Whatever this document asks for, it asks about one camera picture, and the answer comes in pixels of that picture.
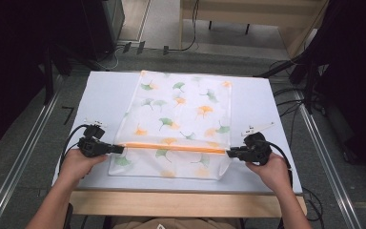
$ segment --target ginkgo leaf print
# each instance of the ginkgo leaf print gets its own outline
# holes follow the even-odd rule
[[[192,133],[191,135],[184,135],[183,133],[180,132],[180,134],[185,136],[186,139],[188,139],[188,140],[195,140],[195,133]]]
[[[164,100],[156,100],[153,103],[154,106],[159,106],[160,107],[160,112],[162,112],[162,107],[165,104],[168,104],[168,103],[166,101],[164,101]]]
[[[213,137],[213,136],[215,136],[215,133],[216,133],[216,128],[210,128],[210,129],[207,129],[207,131],[204,133],[204,136]]]
[[[161,157],[161,156],[164,156],[170,163],[172,163],[168,157],[166,156],[166,154],[168,153],[168,150],[165,150],[165,149],[159,149],[156,151],[156,154],[155,154],[155,157],[158,158],[158,157]]]
[[[202,77],[198,77],[198,76],[193,77],[193,81],[196,81],[196,82],[200,82],[202,79],[203,79]]]
[[[157,86],[154,85],[153,82],[151,81],[149,84],[141,83],[141,88],[143,90],[150,91],[150,90],[153,90],[153,89],[157,89]]]
[[[116,165],[120,165],[120,166],[127,166],[127,165],[131,164],[132,162],[130,160],[128,160],[126,156],[117,156],[114,159],[114,163]]]
[[[159,121],[162,122],[162,126],[160,126],[159,131],[162,129],[164,125],[170,126],[172,129],[179,129],[179,126],[176,123],[174,123],[170,118],[161,117],[159,118]]]
[[[226,134],[230,130],[231,130],[231,128],[229,126],[222,126],[221,122],[219,122],[219,129],[216,129],[216,128],[207,129],[207,131],[204,133],[204,136],[205,137],[214,137],[215,133]]]
[[[139,125],[136,127],[136,130],[134,132],[135,135],[146,135],[148,131],[139,128]]]
[[[228,133],[230,131],[230,127],[229,126],[222,126],[221,125],[221,122],[219,122],[219,129],[216,130],[217,133],[220,133],[220,134],[225,134],[225,133]]]
[[[167,145],[172,145],[174,142],[176,142],[177,139],[176,138],[173,138],[173,137],[166,137],[166,138],[163,138],[160,142],[161,143],[164,143],[164,144],[167,144]]]
[[[219,148],[219,143],[217,143],[217,142],[207,141],[207,144],[209,144],[209,146],[211,146],[213,148]]]
[[[233,83],[231,83],[230,81],[224,81],[222,83],[222,86],[226,87],[226,88],[231,88],[233,85]]]
[[[210,165],[210,156],[207,154],[201,154],[200,160],[192,163],[202,163],[204,167],[208,167]]]
[[[209,177],[210,170],[208,168],[200,167],[194,171],[195,175],[198,177]]]
[[[182,87],[185,85],[185,83],[183,82],[178,82],[178,83],[175,83],[173,85],[173,89],[178,89],[180,90],[180,92],[184,93],[183,90],[182,90]]]
[[[205,117],[206,113],[210,113],[212,111],[213,111],[213,108],[209,107],[209,106],[198,107],[198,115],[203,115],[203,118]]]
[[[176,101],[177,103],[176,103],[176,106],[174,106],[174,107],[177,107],[178,105],[180,105],[180,104],[185,104],[186,103],[186,99],[185,98],[182,98],[182,97],[176,97],[175,99],[174,99],[174,101]]]
[[[215,93],[213,90],[208,89],[206,94],[200,94],[200,95],[206,95],[210,101],[216,103],[218,100],[216,100]]]
[[[143,106],[150,106],[151,107],[151,109],[153,110],[153,106],[151,105],[151,103],[153,102],[153,99],[152,98],[147,98],[147,99],[145,99],[145,100],[143,100],[142,102],[141,102],[141,106],[143,107]]]

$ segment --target electrical cable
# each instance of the electrical cable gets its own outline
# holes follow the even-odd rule
[[[194,41],[195,41],[195,38],[196,38],[195,22],[197,21],[198,4],[199,4],[199,0],[196,0],[195,3],[194,3],[194,7],[193,7],[192,24],[193,24],[194,38],[193,38],[192,44],[190,44],[189,47],[187,47],[187,48],[185,48],[183,50],[170,50],[171,52],[184,52],[184,51],[188,50],[189,48],[191,48],[192,45],[194,44]]]
[[[300,106],[302,103],[295,103],[293,106],[289,107],[285,112],[283,112],[280,117],[284,116],[284,115],[287,115],[289,113],[292,113],[294,112],[296,109],[298,109],[298,106]]]
[[[314,211],[316,212],[317,214],[317,218],[316,219],[309,219],[307,218],[307,220],[309,221],[318,221],[320,222],[320,226],[322,229],[325,228],[325,225],[324,225],[324,222],[323,222],[323,205],[322,205],[322,202],[320,201],[320,199],[317,197],[317,195],[312,192],[311,190],[305,188],[305,187],[302,187],[303,190],[307,191],[309,194],[311,194],[318,202],[319,204],[319,208],[320,208],[320,211],[317,209],[316,205],[310,200],[308,199],[308,202],[311,204],[311,206],[314,208]]]
[[[288,160],[287,156],[284,154],[284,151],[281,150],[280,147],[278,147],[277,145],[275,145],[274,143],[270,142],[270,141],[266,141],[266,140],[255,140],[254,142],[262,142],[262,143],[266,143],[270,146],[273,146],[274,148],[276,148],[280,154],[283,156],[284,160],[285,160],[285,164],[287,165],[287,169],[288,169],[288,176],[290,179],[290,184],[291,187],[293,187],[293,170],[291,168],[291,164],[290,164],[290,160]]]
[[[281,89],[281,90],[278,90],[277,92],[273,93],[273,96],[276,97],[280,94],[283,94],[283,93],[286,93],[286,92],[292,92],[292,91],[299,91],[299,92],[304,92],[303,89],[298,89],[298,88],[286,88],[286,89]]]
[[[294,123],[295,123],[295,116],[296,116],[296,113],[298,113],[299,111],[299,107],[301,106],[301,104],[299,104],[296,109],[295,109],[295,112],[294,112],[294,116],[293,116],[293,122],[291,123],[291,131],[290,131],[290,142],[289,142],[289,147],[291,149],[291,146],[293,145],[293,133],[294,133]]]
[[[88,220],[88,216],[84,216],[83,221],[82,221],[82,225],[81,225],[81,229],[85,228],[86,220]]]
[[[305,99],[294,99],[294,100],[288,100],[288,101],[285,101],[285,102],[281,102],[281,103],[277,103],[275,104],[277,107],[278,106],[281,106],[281,105],[284,105],[284,104],[288,104],[288,103],[293,103],[293,102],[301,102],[303,103]]]
[[[118,49],[116,49],[116,50],[114,51],[114,58],[115,58],[115,65],[114,65],[114,66],[107,67],[107,66],[104,66],[104,65],[100,64],[99,62],[96,62],[96,64],[97,64],[98,66],[102,67],[104,70],[113,70],[113,69],[117,68],[117,66],[118,66],[117,51],[119,51],[119,50],[121,50],[121,49],[123,49],[123,48],[124,48],[124,46],[123,46],[123,47],[120,47],[120,48],[118,48]]]
[[[76,128],[71,132],[71,134],[68,136],[67,140],[65,141],[64,148],[63,148],[63,150],[62,150],[61,157],[60,157],[60,160],[59,160],[58,174],[59,174],[59,172],[61,171],[62,163],[64,163],[65,155],[66,155],[66,153],[67,153],[67,152],[68,152],[68,150],[69,150],[69,149],[67,150],[67,147],[68,147],[68,145],[70,144],[71,138],[73,137],[73,135],[75,135],[75,133],[76,133],[79,129],[81,129],[81,128],[83,128],[83,127],[88,128],[88,127],[89,127],[89,125],[83,124],[83,125],[80,125],[80,126],[76,127]]]
[[[270,67],[269,67],[269,71],[272,69],[273,65],[275,65],[276,63],[279,63],[279,62],[286,62],[286,61],[288,61],[288,60],[277,60],[277,61],[273,62],[273,63],[270,65]],[[285,69],[284,71],[287,73],[287,75],[288,75],[288,76],[290,76],[290,73],[288,73],[288,68],[287,68],[287,69]]]

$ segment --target person's left hand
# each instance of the person's left hand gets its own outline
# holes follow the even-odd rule
[[[71,149],[65,157],[59,176],[69,183],[77,183],[95,164],[106,159],[107,155],[85,157],[79,149]]]

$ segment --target green leaf print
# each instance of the green leaf print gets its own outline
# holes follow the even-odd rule
[[[132,163],[125,156],[118,156],[118,157],[116,157],[114,159],[114,162],[115,162],[116,165],[120,165],[120,166],[127,166],[127,165],[129,165],[129,164]]]
[[[216,100],[214,91],[211,89],[208,89],[206,94],[201,94],[201,95],[206,95],[209,98],[209,100],[214,103],[218,102],[218,100]]]
[[[185,84],[183,82],[178,82],[178,83],[175,83],[173,85],[173,89],[178,89],[180,90],[180,92],[184,93],[183,90],[182,90],[182,87],[184,86]]]
[[[153,99],[151,98],[147,98],[144,101],[141,102],[141,106],[150,106],[151,109],[153,110],[153,106],[151,106],[151,103],[153,102]]]
[[[210,165],[210,156],[206,154],[201,154],[200,160],[192,163],[202,163],[204,167],[208,168],[208,166]]]
[[[162,126],[160,126],[159,131],[160,131],[160,129],[162,129],[162,127],[164,125],[168,125],[168,126],[172,126],[173,125],[172,120],[170,118],[167,118],[167,117],[161,117],[161,118],[159,118],[159,121],[162,122]]]
[[[195,76],[192,78],[193,81],[196,81],[196,82],[200,82],[203,78],[202,77],[198,77],[198,76]]]
[[[225,134],[228,133],[230,131],[230,127],[229,126],[222,126],[221,122],[219,122],[219,129],[216,130],[217,133],[220,134]]]
[[[141,88],[146,91],[150,91],[153,88],[151,87],[151,84],[141,84]]]
[[[194,140],[195,139],[195,133],[192,133],[191,135],[183,135],[186,137],[186,139],[188,140]]]
[[[160,156],[164,156],[170,163],[172,163],[168,157],[166,156],[166,153],[168,153],[168,150],[165,149],[159,149],[156,151],[155,157],[158,158]]]
[[[143,84],[141,83],[141,88],[143,90],[146,90],[146,91],[150,91],[150,90],[153,90],[153,81],[151,80],[151,82],[149,84]]]
[[[165,105],[165,104],[167,104],[167,102],[164,101],[164,100],[156,100],[153,103],[154,106],[159,106],[160,107],[160,112],[162,112],[162,106]]]

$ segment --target fabric cloth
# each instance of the fabric cloth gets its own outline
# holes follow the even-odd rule
[[[143,71],[109,175],[220,179],[231,163],[231,90],[201,75]]]
[[[240,229],[239,219],[226,218],[112,218],[112,229]]]

